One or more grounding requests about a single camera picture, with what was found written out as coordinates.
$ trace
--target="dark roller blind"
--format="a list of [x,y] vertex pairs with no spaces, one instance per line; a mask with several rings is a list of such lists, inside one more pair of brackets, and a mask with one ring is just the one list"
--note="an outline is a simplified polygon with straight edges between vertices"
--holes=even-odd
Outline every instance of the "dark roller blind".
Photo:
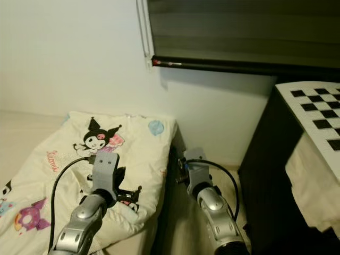
[[340,68],[340,0],[148,0],[156,56]]

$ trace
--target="black furniture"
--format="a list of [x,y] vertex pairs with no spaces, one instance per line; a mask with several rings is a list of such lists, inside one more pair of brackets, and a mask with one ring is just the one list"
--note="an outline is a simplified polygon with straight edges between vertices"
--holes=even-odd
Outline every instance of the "black furniture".
[[239,170],[252,254],[340,251],[332,229],[320,233],[308,227],[292,195],[285,165],[302,133],[274,87]]

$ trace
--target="bed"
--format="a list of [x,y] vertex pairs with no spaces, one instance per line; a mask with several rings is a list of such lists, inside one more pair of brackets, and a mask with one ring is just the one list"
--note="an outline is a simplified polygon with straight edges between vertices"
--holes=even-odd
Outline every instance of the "bed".
[[[16,175],[35,146],[55,132],[64,121],[65,118],[62,117],[0,112],[0,186],[5,186],[8,180]],[[103,253],[150,254],[163,197],[164,188],[155,214],[147,220],[137,234],[110,245],[103,249]]]

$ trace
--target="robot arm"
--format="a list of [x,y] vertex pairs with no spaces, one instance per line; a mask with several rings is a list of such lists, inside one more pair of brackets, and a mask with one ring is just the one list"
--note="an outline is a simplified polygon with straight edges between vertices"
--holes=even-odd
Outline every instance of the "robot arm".
[[92,171],[92,193],[74,209],[49,255],[87,255],[107,208],[120,200],[138,201],[141,187],[135,192],[118,188],[125,175],[125,167],[117,168],[118,162],[118,154],[97,153]]
[[221,196],[217,186],[213,186],[209,167],[203,163],[185,162],[190,159],[205,159],[202,149],[193,149],[184,153],[185,160],[181,161],[182,178],[188,186],[188,195],[195,198],[202,209],[206,221],[209,239],[218,254],[248,254],[241,233],[231,213],[228,212],[227,201]]

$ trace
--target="floor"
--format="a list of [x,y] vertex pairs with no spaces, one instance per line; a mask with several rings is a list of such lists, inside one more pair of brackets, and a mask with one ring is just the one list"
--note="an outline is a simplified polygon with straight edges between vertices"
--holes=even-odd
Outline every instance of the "floor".
[[[239,167],[226,167],[235,178],[240,193],[240,213],[237,225],[250,251],[250,241],[243,230],[247,220],[242,202],[240,181],[237,174]],[[222,192],[222,196],[229,203],[232,211],[235,211],[235,191],[229,177],[219,169],[210,168],[212,181]],[[207,255],[214,254],[214,250],[208,239],[206,223],[197,203],[186,193],[184,184],[178,185],[172,201],[168,230],[164,243],[163,255]]]

